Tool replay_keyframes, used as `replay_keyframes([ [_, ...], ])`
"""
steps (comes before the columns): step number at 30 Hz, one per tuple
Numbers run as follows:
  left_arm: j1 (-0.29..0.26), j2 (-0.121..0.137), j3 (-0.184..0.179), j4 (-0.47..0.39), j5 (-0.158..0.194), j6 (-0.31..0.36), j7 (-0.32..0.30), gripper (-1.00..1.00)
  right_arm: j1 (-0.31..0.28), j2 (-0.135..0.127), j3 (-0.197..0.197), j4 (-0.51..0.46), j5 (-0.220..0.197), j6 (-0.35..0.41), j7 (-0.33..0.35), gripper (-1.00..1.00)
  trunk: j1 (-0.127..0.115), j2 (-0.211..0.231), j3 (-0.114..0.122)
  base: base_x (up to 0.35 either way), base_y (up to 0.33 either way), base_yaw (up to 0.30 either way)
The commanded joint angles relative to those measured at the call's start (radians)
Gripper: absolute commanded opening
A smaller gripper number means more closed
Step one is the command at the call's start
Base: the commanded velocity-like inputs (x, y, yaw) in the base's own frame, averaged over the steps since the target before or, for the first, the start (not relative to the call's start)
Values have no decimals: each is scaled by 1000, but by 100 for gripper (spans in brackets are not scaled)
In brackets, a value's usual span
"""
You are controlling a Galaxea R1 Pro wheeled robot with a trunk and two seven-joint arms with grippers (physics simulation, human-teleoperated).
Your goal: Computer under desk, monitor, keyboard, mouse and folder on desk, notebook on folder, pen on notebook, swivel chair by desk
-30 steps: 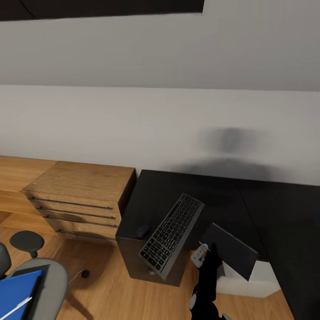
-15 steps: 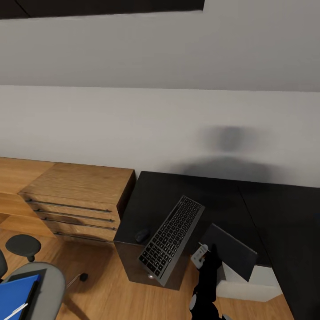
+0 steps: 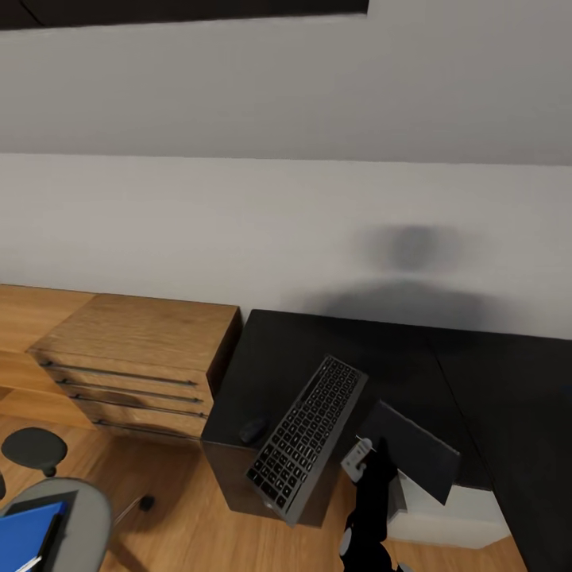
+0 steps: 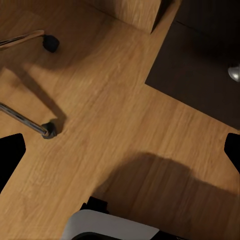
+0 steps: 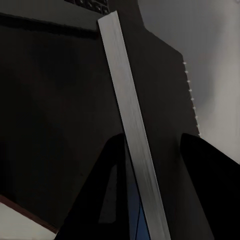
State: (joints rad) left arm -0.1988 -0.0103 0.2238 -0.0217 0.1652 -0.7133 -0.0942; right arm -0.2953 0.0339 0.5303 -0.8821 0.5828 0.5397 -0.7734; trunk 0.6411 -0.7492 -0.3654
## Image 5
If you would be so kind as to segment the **notebook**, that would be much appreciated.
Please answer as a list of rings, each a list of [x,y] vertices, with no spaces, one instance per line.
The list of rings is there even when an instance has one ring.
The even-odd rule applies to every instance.
[[[119,9],[96,25],[149,240],[215,240],[180,153],[201,135],[183,54]]]

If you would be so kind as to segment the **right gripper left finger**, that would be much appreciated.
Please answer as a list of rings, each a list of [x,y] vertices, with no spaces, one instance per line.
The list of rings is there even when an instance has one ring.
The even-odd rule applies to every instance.
[[[112,167],[117,165],[116,220],[98,223]],[[130,240],[125,137],[111,137],[54,240]]]

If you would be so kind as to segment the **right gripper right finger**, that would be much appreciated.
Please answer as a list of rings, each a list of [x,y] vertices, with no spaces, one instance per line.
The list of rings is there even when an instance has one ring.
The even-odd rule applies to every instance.
[[[215,240],[240,240],[240,164],[187,133],[179,150]]]

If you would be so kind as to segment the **keyboard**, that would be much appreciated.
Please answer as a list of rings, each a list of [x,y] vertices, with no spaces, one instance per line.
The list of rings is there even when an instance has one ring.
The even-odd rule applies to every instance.
[[[0,0],[0,16],[98,32],[108,0]]]

